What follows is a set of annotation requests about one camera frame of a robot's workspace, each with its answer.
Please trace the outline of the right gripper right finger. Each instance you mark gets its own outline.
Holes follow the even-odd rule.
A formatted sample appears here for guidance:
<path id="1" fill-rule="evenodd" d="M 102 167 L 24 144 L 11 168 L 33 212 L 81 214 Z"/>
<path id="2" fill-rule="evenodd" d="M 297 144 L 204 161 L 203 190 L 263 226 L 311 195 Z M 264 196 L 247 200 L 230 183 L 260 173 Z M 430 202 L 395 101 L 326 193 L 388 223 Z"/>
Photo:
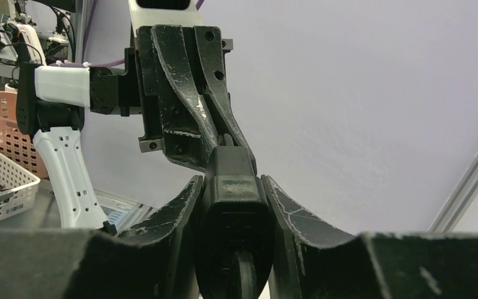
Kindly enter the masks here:
<path id="1" fill-rule="evenodd" d="M 275 219 L 271 298 L 478 298 L 478 234 L 352 235 L 262 182 Z"/>

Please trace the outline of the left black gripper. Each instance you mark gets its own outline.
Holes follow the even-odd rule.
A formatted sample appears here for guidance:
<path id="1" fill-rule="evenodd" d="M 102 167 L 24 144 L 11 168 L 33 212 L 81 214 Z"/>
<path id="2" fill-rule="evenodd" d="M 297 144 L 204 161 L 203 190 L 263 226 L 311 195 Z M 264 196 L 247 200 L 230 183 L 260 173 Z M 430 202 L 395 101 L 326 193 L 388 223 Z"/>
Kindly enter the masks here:
<path id="1" fill-rule="evenodd" d="M 90 69 L 91 110 L 139 114 L 141 152 L 161 151 L 179 166 L 204 172 L 218 137 L 253 154 L 233 112 L 225 56 L 233 41 L 212 26 L 142 26 L 125 50 L 124 69 Z"/>

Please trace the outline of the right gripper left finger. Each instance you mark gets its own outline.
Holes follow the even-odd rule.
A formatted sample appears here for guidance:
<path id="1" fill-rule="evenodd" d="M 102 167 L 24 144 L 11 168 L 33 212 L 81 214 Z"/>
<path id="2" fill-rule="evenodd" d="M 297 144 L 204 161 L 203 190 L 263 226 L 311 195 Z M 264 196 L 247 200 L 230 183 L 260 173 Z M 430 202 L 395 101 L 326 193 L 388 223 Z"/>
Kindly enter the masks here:
<path id="1" fill-rule="evenodd" d="M 115 236 L 0 229 L 0 298 L 197 298 L 194 176 L 168 204 Z"/>

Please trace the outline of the black padlock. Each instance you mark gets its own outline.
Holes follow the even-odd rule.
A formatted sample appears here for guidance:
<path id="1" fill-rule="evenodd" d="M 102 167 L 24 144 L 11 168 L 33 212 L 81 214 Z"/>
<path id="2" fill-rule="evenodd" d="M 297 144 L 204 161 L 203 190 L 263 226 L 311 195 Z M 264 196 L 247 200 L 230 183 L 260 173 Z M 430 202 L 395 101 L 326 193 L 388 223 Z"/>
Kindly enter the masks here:
<path id="1" fill-rule="evenodd" d="M 218 141 L 197 214 L 197 283 L 203 298 L 258 298 L 273 263 L 273 216 L 247 150 L 229 134 Z"/>

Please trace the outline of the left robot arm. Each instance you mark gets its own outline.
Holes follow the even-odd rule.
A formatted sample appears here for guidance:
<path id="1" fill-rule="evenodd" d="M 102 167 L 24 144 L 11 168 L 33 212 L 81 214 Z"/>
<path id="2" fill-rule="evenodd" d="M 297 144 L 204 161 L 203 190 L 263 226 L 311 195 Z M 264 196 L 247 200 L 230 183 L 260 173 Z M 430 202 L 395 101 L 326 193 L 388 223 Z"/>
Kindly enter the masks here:
<path id="1" fill-rule="evenodd" d="M 249 148 L 227 89 L 230 50 L 217 27 L 162 24 L 136 30 L 124 69 L 21 65 L 17 125 L 45 164 L 63 228 L 117 232 L 96 199 L 83 159 L 85 110 L 141 115 L 140 150 L 162 151 L 185 168 L 204 171 L 224 140 Z"/>

